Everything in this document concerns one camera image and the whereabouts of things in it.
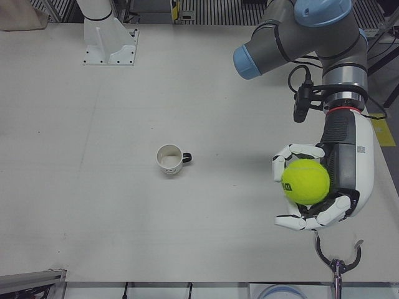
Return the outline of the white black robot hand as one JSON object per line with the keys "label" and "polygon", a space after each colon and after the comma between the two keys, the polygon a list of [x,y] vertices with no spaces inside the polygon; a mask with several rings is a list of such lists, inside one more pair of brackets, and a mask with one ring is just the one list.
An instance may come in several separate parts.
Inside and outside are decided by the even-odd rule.
{"label": "white black robot hand", "polygon": [[374,180],[374,137],[370,121],[355,108],[340,107],[325,116],[316,145],[292,143],[272,158],[274,180],[281,181],[292,157],[319,160],[330,176],[330,191],[320,203],[306,207],[291,200],[287,214],[275,224],[292,230],[319,230],[356,216],[370,198]]}

